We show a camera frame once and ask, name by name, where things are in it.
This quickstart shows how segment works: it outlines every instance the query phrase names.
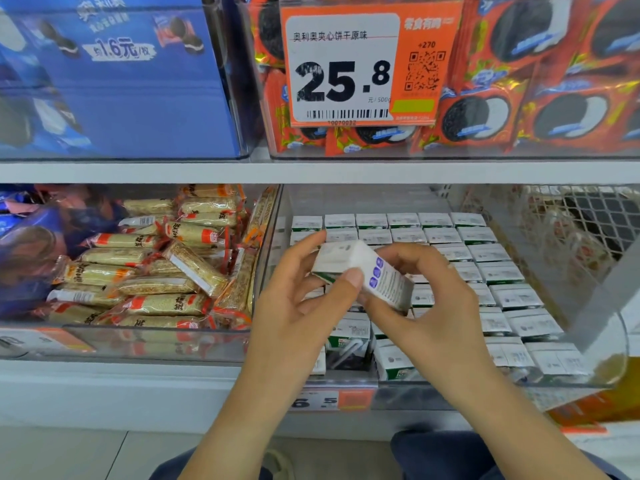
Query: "person's left hand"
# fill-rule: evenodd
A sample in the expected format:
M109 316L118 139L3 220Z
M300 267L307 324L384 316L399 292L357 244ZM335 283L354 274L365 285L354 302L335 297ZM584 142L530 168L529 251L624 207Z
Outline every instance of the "person's left hand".
M329 293L306 294L324 284L307 276L316 261L316 247L326 231L311 234L284 252L258 298L249 347L239 381L283 416L314 368L333 327L347 313L362 287L359 269L349 269Z

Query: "person's right hand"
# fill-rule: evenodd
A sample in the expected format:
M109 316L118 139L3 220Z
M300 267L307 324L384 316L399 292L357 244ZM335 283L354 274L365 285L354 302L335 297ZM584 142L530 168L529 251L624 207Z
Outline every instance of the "person's right hand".
M358 298L369 318L407 354L421 375L451 401L464 394L470 375L494 374L477 295L453 265L437 249L423 244L391 244L378 254L402 273L424 275L433 290L435 306L415 320L370 294Z

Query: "hand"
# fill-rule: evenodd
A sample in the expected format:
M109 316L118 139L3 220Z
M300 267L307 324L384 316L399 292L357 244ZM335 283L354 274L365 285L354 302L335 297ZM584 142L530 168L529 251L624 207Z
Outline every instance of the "hand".
M270 411L283 416L304 386L333 327L356 300L364 276L349 269L324 296L304 299L324 282L307 276L314 251L326 239L317 232L286 250L253 315L249 348L239 381L261 387Z
M423 377L452 400L464 394L469 375L494 373L478 298L453 265L438 250L422 244L396 243L379 249L378 254L400 272L422 274L431 284L435 306L414 321L371 295L358 299L369 318L407 354Z

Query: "fingernail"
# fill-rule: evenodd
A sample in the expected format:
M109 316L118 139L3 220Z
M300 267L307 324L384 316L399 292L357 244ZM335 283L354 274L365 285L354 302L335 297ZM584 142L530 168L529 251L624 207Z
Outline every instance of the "fingernail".
M359 268L352 267L342 274L342 279L350 282L354 288L360 289L364 282L364 274Z

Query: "dark blue pants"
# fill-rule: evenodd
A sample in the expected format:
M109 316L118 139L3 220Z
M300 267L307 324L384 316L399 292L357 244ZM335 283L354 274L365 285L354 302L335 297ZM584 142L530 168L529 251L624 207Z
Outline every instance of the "dark blue pants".
M472 431L402 431L391 439L391 451L405 480L504 480L489 449ZM160 465L149 480L177 480L193 450ZM606 461L585 452L613 480L630 480ZM258 480L272 480L265 468Z

